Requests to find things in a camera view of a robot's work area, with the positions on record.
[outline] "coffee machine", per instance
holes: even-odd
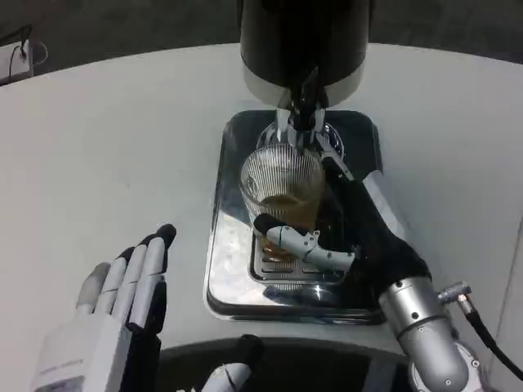
[[[326,110],[360,83],[372,10],[372,0],[238,1],[244,80],[255,97],[275,110],[239,113],[224,131],[206,275],[207,302],[216,314],[383,322],[378,299],[357,268],[321,268],[299,257],[291,262],[267,257],[249,224],[238,184],[246,157],[273,143],[319,149],[324,165],[343,163],[360,180],[382,169],[372,121],[354,111]],[[315,227],[321,233],[318,244],[353,254],[354,229],[333,176],[327,172]]]

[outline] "stainless steel drip tray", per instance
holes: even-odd
[[[229,121],[224,131],[205,277],[209,308],[228,319],[382,323],[376,298],[352,271],[344,275],[312,270],[314,267],[300,261],[293,265],[267,263],[262,271],[263,256],[249,224],[238,180],[242,163],[274,118],[274,111],[242,112]],[[340,134],[347,166],[356,178],[381,169],[377,131],[369,118],[339,111],[327,112],[325,121]],[[322,246],[350,243],[342,206],[333,199],[328,186],[322,205],[318,218],[321,227],[317,229],[329,241]],[[329,234],[333,226],[336,229]]]

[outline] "glass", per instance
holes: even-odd
[[[324,191],[324,169],[311,151],[300,153],[291,145],[275,144],[255,150],[240,173],[240,189],[251,224],[262,213],[314,231]],[[281,261],[290,255],[265,237],[264,252]]]

